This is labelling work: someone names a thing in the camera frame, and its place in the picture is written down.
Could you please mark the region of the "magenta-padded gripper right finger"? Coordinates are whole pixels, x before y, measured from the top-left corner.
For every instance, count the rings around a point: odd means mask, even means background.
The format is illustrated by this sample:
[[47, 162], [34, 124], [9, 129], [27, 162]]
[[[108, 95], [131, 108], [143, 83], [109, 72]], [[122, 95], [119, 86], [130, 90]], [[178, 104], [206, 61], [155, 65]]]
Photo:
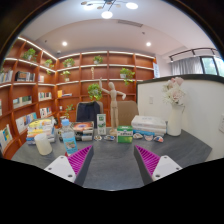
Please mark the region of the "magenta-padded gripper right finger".
[[134, 146], [134, 156], [145, 185], [181, 170], [168, 155], [158, 156], [138, 145]]

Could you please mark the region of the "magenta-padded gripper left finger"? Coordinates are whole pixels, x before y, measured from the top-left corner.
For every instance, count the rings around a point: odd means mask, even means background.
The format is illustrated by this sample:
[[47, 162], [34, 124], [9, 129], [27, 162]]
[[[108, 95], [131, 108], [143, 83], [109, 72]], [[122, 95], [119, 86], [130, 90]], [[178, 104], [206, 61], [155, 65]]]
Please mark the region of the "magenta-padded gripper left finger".
[[93, 154], [93, 146], [89, 145], [68, 157], [59, 156], [45, 168], [45, 171], [82, 186]]

